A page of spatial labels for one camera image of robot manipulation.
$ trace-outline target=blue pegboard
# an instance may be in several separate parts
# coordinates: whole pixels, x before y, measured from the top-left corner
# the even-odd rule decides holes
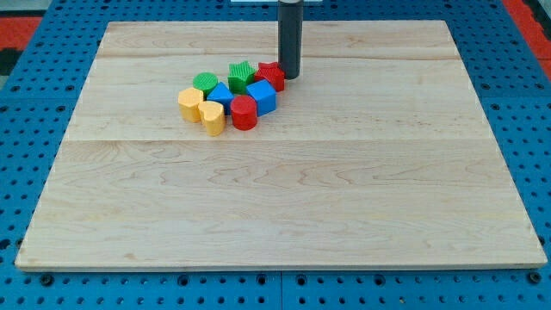
[[[229,0],[54,0],[0,92],[0,309],[550,308],[551,269],[26,274],[13,261],[109,21],[274,21]],[[443,19],[546,253],[551,84],[500,2],[325,0],[306,20]]]

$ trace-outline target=green block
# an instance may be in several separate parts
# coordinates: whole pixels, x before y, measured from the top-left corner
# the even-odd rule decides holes
[[[230,64],[230,74],[227,77],[227,82],[230,91],[233,94],[244,95],[247,93],[247,85],[252,84],[257,70],[248,61],[240,64]]]
[[[210,72],[199,73],[193,79],[193,87],[202,90],[203,94],[205,94],[205,98],[213,91],[217,84],[218,78]]]

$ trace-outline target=toy block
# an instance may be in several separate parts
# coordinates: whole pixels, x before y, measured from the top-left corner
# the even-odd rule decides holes
[[[277,62],[258,63],[258,71],[255,73],[255,82],[267,80],[275,91],[285,90],[285,72],[280,69]]]
[[[233,94],[246,94],[246,87],[254,82],[256,71],[255,68],[249,65],[248,61],[244,61],[240,64],[230,64],[230,74],[227,77],[230,91]]]
[[[198,122],[201,120],[199,114],[199,103],[204,101],[202,90],[190,87],[178,93],[178,105],[182,118],[186,121]]]
[[[222,82],[218,83],[218,85],[214,87],[214,90],[207,96],[207,100],[209,101],[222,103],[224,106],[224,113],[226,113],[226,115],[231,114],[230,104],[232,103],[233,98],[234,95],[232,92]]]
[[[226,116],[224,115],[224,106],[221,103],[201,102],[199,103],[199,112],[201,113],[201,122],[207,129],[209,136],[214,137],[224,131]]]
[[[239,130],[249,130],[257,125],[257,102],[251,96],[236,96],[232,101],[232,122]]]
[[[262,116],[277,108],[276,90],[267,80],[247,86],[247,94],[257,102],[257,115]]]
[[[218,78],[210,72],[199,73],[193,79],[193,87],[202,90],[205,98],[213,91],[216,84],[218,84]]]

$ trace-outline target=red cylinder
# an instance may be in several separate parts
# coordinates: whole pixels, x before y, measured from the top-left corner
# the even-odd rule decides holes
[[[257,125],[257,102],[251,96],[236,96],[230,105],[233,126],[249,130]]]

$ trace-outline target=yellow block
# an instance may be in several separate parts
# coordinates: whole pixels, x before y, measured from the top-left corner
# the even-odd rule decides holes
[[[199,103],[203,102],[203,91],[190,87],[180,91],[178,94],[178,104],[182,118],[187,121],[198,122],[201,120],[199,114]]]
[[[210,136],[217,136],[224,131],[226,126],[226,116],[224,115],[224,106],[217,102],[201,102],[199,103],[199,112],[201,114],[201,122],[207,129]]]

